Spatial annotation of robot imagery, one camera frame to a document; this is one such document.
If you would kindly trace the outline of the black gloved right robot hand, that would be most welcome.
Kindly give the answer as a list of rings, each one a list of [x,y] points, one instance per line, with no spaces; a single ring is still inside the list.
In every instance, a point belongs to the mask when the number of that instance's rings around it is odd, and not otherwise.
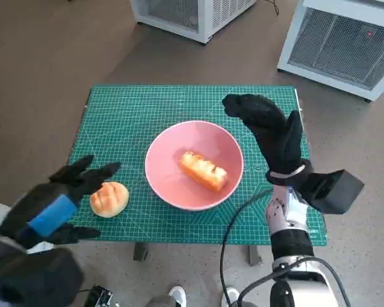
[[[240,119],[252,132],[270,171],[290,175],[303,165],[297,110],[286,117],[272,100],[252,94],[228,94],[222,104],[228,116]]]

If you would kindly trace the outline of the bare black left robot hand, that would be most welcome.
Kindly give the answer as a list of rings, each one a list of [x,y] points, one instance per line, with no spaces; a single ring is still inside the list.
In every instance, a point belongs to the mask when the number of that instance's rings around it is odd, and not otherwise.
[[[98,191],[121,167],[120,162],[112,162],[87,169],[93,158],[86,155],[60,168],[48,182],[34,186],[7,213],[0,234],[26,249],[44,241],[63,245],[100,237],[97,229],[68,222],[83,197]]]

